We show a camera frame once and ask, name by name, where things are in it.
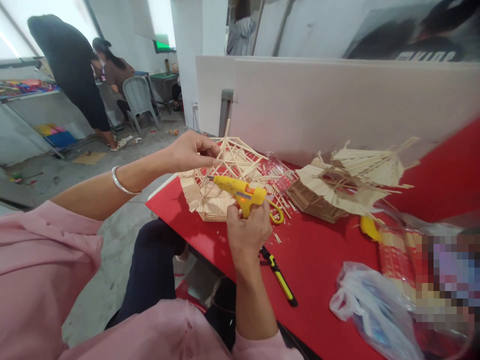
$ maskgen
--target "ponytail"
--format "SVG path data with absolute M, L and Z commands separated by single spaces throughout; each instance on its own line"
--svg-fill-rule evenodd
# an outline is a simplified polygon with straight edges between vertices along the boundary
M 111 60 L 111 62 L 119 69 L 125 70 L 125 63 L 120 60 L 118 57 L 112 54 L 110 50 L 105 51 L 106 59 Z

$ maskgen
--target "white partition board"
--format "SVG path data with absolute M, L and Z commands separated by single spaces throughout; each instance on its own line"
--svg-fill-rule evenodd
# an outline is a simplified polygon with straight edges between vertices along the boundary
M 299 166 L 418 136 L 408 164 L 480 114 L 479 84 L 476 64 L 237 59 L 229 135 Z
M 219 135 L 222 90 L 234 88 L 235 58 L 204 55 L 195 58 L 198 125 L 203 132 Z

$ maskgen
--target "blue bin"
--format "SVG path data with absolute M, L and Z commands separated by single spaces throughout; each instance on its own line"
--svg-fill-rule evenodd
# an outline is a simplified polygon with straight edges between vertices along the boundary
M 45 141 L 53 144 L 53 146 L 58 148 L 66 148 L 67 146 L 77 142 L 71 133 L 68 131 L 57 132 L 56 134 L 45 136 Z

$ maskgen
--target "bracelet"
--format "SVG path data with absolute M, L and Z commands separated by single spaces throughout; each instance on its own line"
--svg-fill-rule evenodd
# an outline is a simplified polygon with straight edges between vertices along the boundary
M 115 185 L 120 189 L 122 190 L 124 193 L 127 193 L 129 195 L 138 195 L 140 194 L 142 191 L 140 190 L 139 192 L 131 192 L 131 191 L 128 191 L 126 188 L 124 188 L 122 186 L 122 184 L 120 183 L 120 181 L 117 179 L 117 169 L 119 168 L 120 166 L 115 166 L 112 170 L 111 170 L 111 178 L 113 179 L 113 182 L 115 183 Z

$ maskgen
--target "poster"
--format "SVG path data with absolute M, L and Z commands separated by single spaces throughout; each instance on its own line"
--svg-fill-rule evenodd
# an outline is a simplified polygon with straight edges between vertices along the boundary
M 480 62 L 480 1 L 373 9 L 345 59 Z

